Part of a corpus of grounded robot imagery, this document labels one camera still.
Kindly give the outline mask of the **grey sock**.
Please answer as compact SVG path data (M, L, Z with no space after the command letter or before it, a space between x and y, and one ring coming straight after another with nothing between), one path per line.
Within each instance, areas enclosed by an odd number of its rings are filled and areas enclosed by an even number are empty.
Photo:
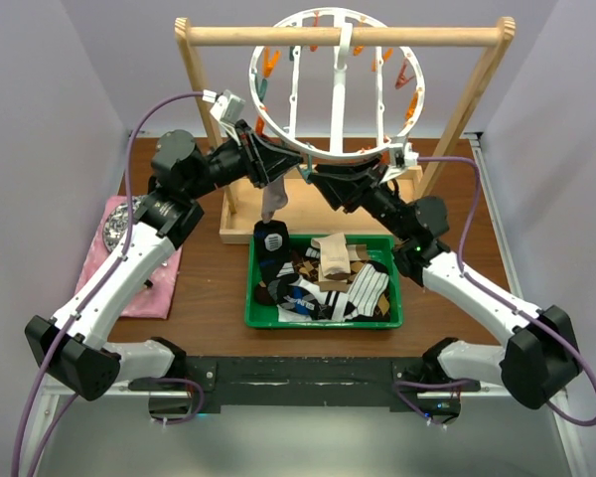
M269 223L275 213L286 207L288 202L285 180L283 177L279 177L263 189L261 205L262 221Z

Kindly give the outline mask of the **green plastic bin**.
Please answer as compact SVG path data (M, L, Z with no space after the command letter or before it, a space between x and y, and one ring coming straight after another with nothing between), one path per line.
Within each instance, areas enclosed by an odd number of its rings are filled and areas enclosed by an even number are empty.
M244 323L255 329L365 329L386 330L400 327L404 321L399 287L399 273L394 264L391 249L393 237L387 235L347 235L348 244L363 244L369 259L380 262L389 274L388 288L378 303L374 317L367 321L335 323L331 320L289 322L280 321L275 306L263 305L254 298L255 286L261 282L254 239L249 240L248 277L245 293Z

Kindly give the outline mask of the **white round clip hanger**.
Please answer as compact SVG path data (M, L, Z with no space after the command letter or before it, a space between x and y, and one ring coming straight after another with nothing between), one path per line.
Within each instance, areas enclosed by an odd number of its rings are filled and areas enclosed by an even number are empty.
M375 99L375 145L362 148L356 152L345 152L344 122L346 107L346 79L348 72L348 56L358 55L362 47L352 46L351 38L354 29L367 26L370 29L384 29L386 25L373 17L367 17L361 13L346 8L326 7L320 10L310 9L297 12L275 24L277 28L289 28L301 33L309 26L305 23L312 19L319 21L324 17L333 20L335 27L342 29L342 39L333 46L333 86L332 106L330 123L330 143L327 149L320 149L311 144L299 140L296 136L298 99L299 99L299 78L300 61L302 48L298 45L290 47L290 63L292 64L292 82L288 97L289 101L289 123L286 126L279 126L270 116L265 104L268 79L280 58L278 51L271 52L268 46L258 46L254 49L249 64L249 86L254 105L258 110L258 117L255 124L255 132L258 135L264 134L268 127L274 132L283 143L293 146L299 151L307 154L309 158L320 158L325 160L352 160L370 158L374 155L384 158L388 163L387 147L394 142L409 142L408 135L419 119L425 100L425 79L421 65L413 51L405 46L396 47L401 51L403 65L395 81L395 87L400 89L409 82L415 83L415 90L410 105L406 111L404 123L400 131L390 137L384 133L385 103L383 101L383 67L386 61L395 51L394 47L376 47L372 60L372 73L374 76L374 99Z

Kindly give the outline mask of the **beige tan sock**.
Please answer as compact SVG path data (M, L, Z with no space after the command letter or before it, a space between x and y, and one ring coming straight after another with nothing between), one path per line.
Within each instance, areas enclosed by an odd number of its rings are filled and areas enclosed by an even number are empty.
M369 260L367 247L348 244L343 233L312 238L311 247L320 252L316 283L322 291L346 292Z

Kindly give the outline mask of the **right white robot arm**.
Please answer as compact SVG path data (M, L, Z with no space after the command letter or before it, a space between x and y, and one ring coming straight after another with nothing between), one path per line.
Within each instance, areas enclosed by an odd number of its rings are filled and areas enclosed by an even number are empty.
M448 338L429 349L425 384L443 391L457 380L484 382L504 387L527 408L542 407L581 372L569 316L557 306L527 303L469 267L440 239L449 230L444 201L404 201L389 171L376 159L319 164L307 179L332 209L369 213L398 239L392 255L402 276L448 299L495 337L494 346Z

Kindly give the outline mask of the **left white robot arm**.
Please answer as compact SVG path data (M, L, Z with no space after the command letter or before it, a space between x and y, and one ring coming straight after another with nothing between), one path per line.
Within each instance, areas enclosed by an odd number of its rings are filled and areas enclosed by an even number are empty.
M242 178L264 188L301 162L300 153L257 135L242 120L232 138L208 155L187 131L164 134L151 161L149 192L131 211L118 247L51 318L34 316L27 324L25 336L41 371L88 401L123 381L152 379L164 390L178 388L186 377L181 348L161 338L113 344L111 329L201 220L200 197Z

